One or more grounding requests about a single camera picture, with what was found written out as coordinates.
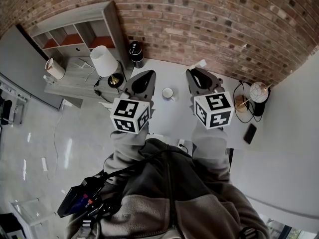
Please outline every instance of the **black and gray jacket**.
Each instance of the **black and gray jacket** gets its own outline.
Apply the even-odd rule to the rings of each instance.
[[[115,152],[104,171],[112,173],[165,150],[132,174],[110,178],[102,197],[121,188],[120,209],[94,225],[89,239],[268,239],[268,230],[246,197],[229,181],[225,132],[198,124],[193,156],[157,139],[115,131]],[[80,236],[84,215],[73,216],[66,238]]]

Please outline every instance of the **black phone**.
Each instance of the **black phone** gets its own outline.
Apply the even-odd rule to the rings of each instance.
[[[253,140],[254,135],[256,133],[256,130],[257,130],[257,128],[254,125],[252,125],[252,124],[249,125],[248,130],[244,136],[244,141],[246,143],[248,143],[248,144],[251,143],[251,141]]]

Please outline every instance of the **white tabletop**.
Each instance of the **white tabletop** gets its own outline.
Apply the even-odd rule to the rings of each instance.
[[[190,108],[191,94],[185,75],[188,67],[154,59],[145,59],[145,62],[143,68],[134,68],[132,76],[147,70],[154,70],[156,72],[155,92],[152,98],[154,102],[153,109],[155,111],[150,119],[150,133],[161,134],[176,139],[191,140],[197,118],[193,115]],[[214,75],[223,79],[224,83],[222,86],[225,88],[225,91],[229,91],[230,96],[233,98],[233,92],[238,86],[239,81],[216,73]],[[162,98],[161,93],[164,88],[173,89],[174,97],[177,99],[176,102],[165,101]],[[247,85],[245,87],[246,93],[249,93]],[[236,95],[238,94],[242,94],[242,87],[236,91]],[[238,114],[238,116],[240,116],[242,121],[247,121],[250,119],[251,114],[247,112],[245,114]],[[257,132],[252,144],[249,146],[244,142],[243,137],[250,123],[243,124],[235,114],[233,115],[231,124],[224,127],[224,131],[228,134],[228,148],[243,150],[247,148],[258,149],[258,139],[262,138],[263,120],[256,123],[252,119],[251,123],[257,127]]]

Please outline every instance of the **round patterned lampshade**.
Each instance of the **round patterned lampshade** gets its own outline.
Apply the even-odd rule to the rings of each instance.
[[[255,82],[250,87],[249,95],[254,102],[262,103],[268,97],[268,88],[262,82]]]

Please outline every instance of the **white marker cube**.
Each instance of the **white marker cube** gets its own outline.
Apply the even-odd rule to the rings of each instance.
[[[116,130],[138,134],[151,117],[150,103],[115,98],[110,117]]]
[[[229,92],[194,97],[194,112],[206,129],[227,126],[234,113]]]

